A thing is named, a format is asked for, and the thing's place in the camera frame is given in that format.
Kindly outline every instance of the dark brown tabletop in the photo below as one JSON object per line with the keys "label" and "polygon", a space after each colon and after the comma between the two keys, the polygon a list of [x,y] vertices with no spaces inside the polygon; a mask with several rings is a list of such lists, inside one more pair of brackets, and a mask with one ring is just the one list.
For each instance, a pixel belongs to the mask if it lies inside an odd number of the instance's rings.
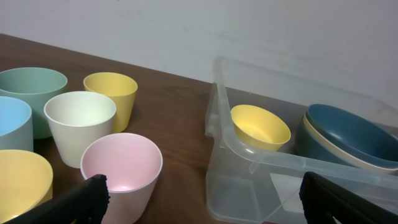
{"label": "dark brown tabletop", "polygon": [[[44,67],[68,77],[68,90],[84,90],[83,79],[117,72],[138,83],[129,126],[158,145],[164,164],[148,206],[136,223],[220,223],[206,209],[205,176],[213,147],[205,136],[211,84],[71,50],[0,35],[0,71]],[[34,151],[53,167],[53,196],[83,181],[65,165],[52,138],[35,140]]]}

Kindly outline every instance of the wall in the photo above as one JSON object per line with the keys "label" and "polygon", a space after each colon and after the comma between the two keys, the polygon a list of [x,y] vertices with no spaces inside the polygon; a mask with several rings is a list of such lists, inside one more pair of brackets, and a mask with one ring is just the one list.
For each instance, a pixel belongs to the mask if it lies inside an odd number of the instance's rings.
{"label": "wall", "polygon": [[206,82],[224,55],[398,106],[395,0],[1,0],[0,32]]}

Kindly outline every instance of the transparent storage box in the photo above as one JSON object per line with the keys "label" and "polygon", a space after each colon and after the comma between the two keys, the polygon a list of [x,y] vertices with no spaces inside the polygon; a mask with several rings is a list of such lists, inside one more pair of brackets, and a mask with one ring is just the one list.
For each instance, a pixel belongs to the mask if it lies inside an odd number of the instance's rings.
{"label": "transparent storage box", "polygon": [[[227,58],[215,60],[214,73],[206,114],[206,135],[214,137],[206,174],[206,202],[213,218],[233,223],[306,223],[299,191],[308,171],[398,214],[394,174],[289,154],[311,104],[342,108],[395,134],[398,111],[393,107],[370,96]],[[241,104],[260,106],[283,119],[292,132],[290,141],[277,152],[241,142],[231,118],[231,108]]]}

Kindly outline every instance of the black object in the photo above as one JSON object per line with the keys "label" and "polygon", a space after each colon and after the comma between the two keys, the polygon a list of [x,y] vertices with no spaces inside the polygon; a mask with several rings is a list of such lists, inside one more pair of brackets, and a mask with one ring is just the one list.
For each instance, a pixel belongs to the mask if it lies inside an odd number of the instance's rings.
{"label": "black object", "polygon": [[108,203],[106,176],[97,174],[4,224],[100,224]]}
{"label": "black object", "polygon": [[326,178],[306,172],[300,199],[308,224],[397,224],[398,216],[368,202]]}

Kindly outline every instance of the light blue cup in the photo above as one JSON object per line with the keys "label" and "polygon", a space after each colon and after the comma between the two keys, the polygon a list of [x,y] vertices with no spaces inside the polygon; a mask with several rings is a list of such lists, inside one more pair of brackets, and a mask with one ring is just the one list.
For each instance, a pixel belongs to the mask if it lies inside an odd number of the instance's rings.
{"label": "light blue cup", "polygon": [[0,149],[33,151],[32,110],[17,98],[0,96]]}
{"label": "light blue cup", "polygon": [[32,108],[33,137],[51,136],[44,105],[49,99],[65,93],[68,79],[60,72],[47,68],[15,68],[0,72],[0,96],[25,101]]}

